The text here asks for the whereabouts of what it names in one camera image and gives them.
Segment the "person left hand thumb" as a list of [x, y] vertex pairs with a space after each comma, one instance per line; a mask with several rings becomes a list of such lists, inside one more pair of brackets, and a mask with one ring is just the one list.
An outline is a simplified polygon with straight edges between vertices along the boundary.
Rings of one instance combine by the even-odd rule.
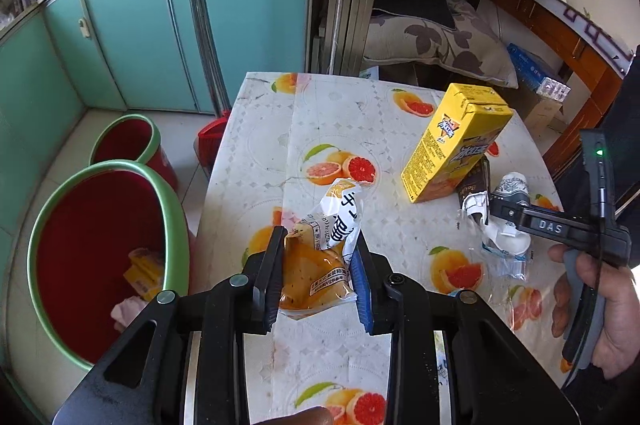
[[313, 407], [295, 414], [267, 419], [257, 425], [333, 425], [331, 412], [325, 407]]

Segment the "person right hand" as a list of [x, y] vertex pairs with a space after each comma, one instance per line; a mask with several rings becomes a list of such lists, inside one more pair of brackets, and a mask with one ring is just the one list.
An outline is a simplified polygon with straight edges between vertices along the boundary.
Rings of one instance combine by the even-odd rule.
[[[548, 255], [552, 261], [563, 263], [568, 250], [563, 244], [554, 244]], [[639, 356], [639, 299], [634, 275], [628, 267], [614, 268], [607, 263], [602, 263], [599, 270], [597, 260], [583, 252], [578, 253], [575, 268], [578, 277], [592, 288], [600, 271], [598, 292], [605, 298], [604, 324], [591, 361], [600, 367], [605, 379], [615, 379]], [[555, 283], [554, 300], [551, 333], [560, 337], [570, 323], [572, 289], [566, 273]]]

